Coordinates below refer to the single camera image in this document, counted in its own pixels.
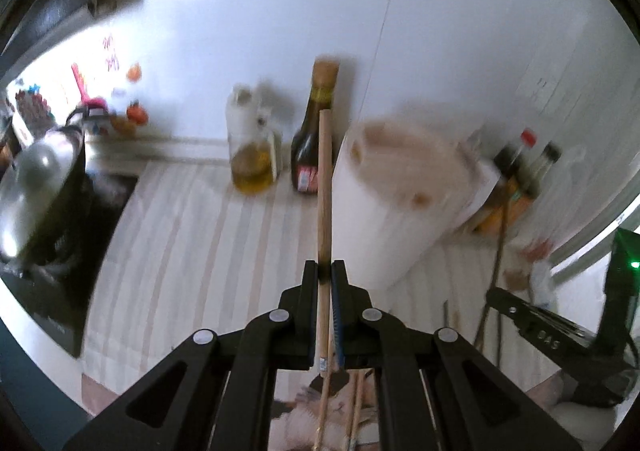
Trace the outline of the light wooden chopstick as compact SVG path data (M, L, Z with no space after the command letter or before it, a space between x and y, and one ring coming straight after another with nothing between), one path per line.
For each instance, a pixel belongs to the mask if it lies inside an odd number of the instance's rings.
M314 450L322 449L332 369L331 256L332 256L332 114L319 113L318 150L318 361L323 379Z
M352 392L347 404L346 434L343 441L343 450L350 451L356 449L358 425L362 406L364 370L351 371Z

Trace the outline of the red capped sauce bottle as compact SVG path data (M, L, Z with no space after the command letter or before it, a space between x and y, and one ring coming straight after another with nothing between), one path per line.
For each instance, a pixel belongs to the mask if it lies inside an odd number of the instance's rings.
M518 174L525 166L525 155L537 143L533 130L525 128L518 142L507 144L492 160L500 172L495 189L479 211L470 220L474 234L498 235L502 225L504 201L508 201L506 226L510 227L532 205L533 200L525 193L521 176Z

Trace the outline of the black capped sauce bottle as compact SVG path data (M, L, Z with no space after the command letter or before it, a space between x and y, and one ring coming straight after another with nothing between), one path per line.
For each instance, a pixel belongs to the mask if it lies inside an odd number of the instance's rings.
M523 193L535 200L542 190L542 182L550 169L559 162L562 156L561 149L553 142L549 142L542 153L533 163L524 165L518 171L518 179Z

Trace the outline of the striped table mat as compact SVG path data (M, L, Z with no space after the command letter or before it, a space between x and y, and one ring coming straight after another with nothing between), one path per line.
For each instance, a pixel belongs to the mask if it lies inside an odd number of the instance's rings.
M219 334L278 304L317 252L317 205L286 179L236 192L224 166L151 163L119 219L94 286L82 348L81 401L98 413L201 327ZM436 244L372 293L409 327L485 335L484 353L523 389L555 372L509 322L483 317L497 259L477 241Z

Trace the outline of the black induction cooktop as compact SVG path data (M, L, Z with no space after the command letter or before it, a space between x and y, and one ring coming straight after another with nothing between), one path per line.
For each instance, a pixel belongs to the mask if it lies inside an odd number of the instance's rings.
M120 216L138 183L89 172L53 241L28 267L1 263L1 278L34 321L72 357L81 354L90 298Z

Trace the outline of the white utensil holder canister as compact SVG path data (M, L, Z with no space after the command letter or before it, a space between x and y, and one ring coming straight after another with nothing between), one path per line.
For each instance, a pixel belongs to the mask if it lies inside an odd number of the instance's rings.
M332 178L333 256L350 283L386 289L456 225L474 194L474 169L450 141L406 122L358 122Z

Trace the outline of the clear oil jug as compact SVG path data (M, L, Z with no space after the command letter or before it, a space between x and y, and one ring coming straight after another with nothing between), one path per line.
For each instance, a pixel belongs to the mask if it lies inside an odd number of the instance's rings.
M232 183L244 194L267 190L281 172L281 136L269 119L256 89L232 88L226 104L229 164Z

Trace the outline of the dark soy sauce bottle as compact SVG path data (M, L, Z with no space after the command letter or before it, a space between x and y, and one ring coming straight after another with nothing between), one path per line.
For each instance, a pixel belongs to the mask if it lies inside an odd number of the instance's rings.
M291 179L298 193L316 194L318 191L319 115L332 108L339 69L337 60L314 60L305 117L291 143Z

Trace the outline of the steel pot with lid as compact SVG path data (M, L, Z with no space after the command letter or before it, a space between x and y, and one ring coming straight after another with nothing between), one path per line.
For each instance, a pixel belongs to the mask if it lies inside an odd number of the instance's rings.
M1 179L1 260L16 272L55 242L85 180L79 122L50 129L18 154Z

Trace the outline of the orange fruit magnet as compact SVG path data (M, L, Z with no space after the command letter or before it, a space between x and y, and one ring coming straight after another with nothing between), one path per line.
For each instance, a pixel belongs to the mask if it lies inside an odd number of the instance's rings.
M148 112L138 101L128 105L126 115L130 122L134 122L137 126L144 126L149 122Z

